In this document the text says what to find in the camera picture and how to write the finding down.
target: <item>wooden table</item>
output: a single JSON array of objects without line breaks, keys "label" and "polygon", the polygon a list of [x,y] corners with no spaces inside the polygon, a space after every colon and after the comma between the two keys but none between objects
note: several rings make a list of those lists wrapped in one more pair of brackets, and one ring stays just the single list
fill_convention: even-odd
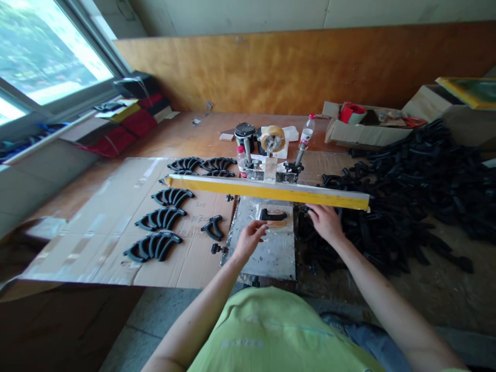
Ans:
[{"label": "wooden table", "polygon": [[[194,126],[194,118],[200,119],[201,123]],[[42,206],[30,219],[46,215],[72,219],[126,157],[235,157],[236,143],[220,141],[222,131],[246,121],[257,128],[268,125],[295,126],[301,132],[306,120],[304,116],[218,113],[204,116],[201,113],[181,113],[172,120],[160,123],[146,138],[137,141],[119,158],[99,161]],[[303,159],[305,171],[300,178],[310,184],[317,183],[320,178],[318,173],[322,172],[315,159],[330,159],[328,152],[347,152],[343,147],[324,143],[327,124],[327,120],[316,121],[316,130],[309,147],[310,151],[315,152],[314,156],[305,155]],[[291,143],[288,159],[294,160],[297,152],[297,143]],[[426,250],[426,256],[432,265],[423,267],[411,260],[412,273],[392,278],[393,285],[432,324],[495,336],[496,282],[493,280],[493,273],[496,272],[496,248],[488,243],[470,241],[457,227],[437,222],[436,225],[437,233],[452,246],[454,253],[473,260],[475,274],[464,274]],[[322,270],[317,275],[311,273],[302,264],[301,252],[304,249],[297,245],[297,293],[366,306],[347,271],[332,275],[325,275]]]}]

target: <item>yellow squeegee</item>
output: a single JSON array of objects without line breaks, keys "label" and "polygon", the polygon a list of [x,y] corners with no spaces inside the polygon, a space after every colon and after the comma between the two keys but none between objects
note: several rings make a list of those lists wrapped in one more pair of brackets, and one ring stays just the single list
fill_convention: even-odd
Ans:
[{"label": "yellow squeegee", "polygon": [[332,207],[368,210],[369,195],[292,183],[269,184],[243,178],[185,176],[170,174],[163,179],[170,188],[210,191],[220,194],[245,195],[264,199],[312,203]]}]

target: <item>tiled floor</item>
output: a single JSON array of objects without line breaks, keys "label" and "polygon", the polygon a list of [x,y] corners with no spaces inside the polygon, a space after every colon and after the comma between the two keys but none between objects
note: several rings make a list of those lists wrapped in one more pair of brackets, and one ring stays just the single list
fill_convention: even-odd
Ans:
[{"label": "tiled floor", "polygon": [[[241,284],[236,284],[233,293],[241,288]],[[100,372],[140,371],[174,321],[199,293],[199,289],[147,288]],[[331,311],[356,322],[374,322],[374,316],[359,307],[321,299],[306,301],[318,313]],[[495,338],[446,328],[437,328],[437,331],[466,363],[496,369]]]}]

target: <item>green t-shirt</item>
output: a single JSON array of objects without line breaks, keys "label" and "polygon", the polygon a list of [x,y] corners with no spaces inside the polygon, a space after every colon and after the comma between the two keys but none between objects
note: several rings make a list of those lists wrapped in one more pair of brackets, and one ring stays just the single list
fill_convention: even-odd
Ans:
[{"label": "green t-shirt", "polygon": [[248,288],[226,303],[189,371],[384,371],[303,299],[274,287]]}]

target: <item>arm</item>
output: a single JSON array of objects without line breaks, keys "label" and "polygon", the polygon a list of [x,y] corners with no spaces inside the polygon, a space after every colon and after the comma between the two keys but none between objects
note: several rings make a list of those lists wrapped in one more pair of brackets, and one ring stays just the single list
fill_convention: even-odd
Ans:
[{"label": "arm", "polygon": [[391,283],[346,239],[334,208],[308,204],[317,232],[334,247],[348,267],[362,296],[389,336],[402,350],[413,371],[467,367],[429,323]]},{"label": "arm", "polygon": [[253,221],[241,232],[236,250],[212,281],[177,318],[142,372],[185,371],[207,341],[241,269],[262,242],[267,225]]}]

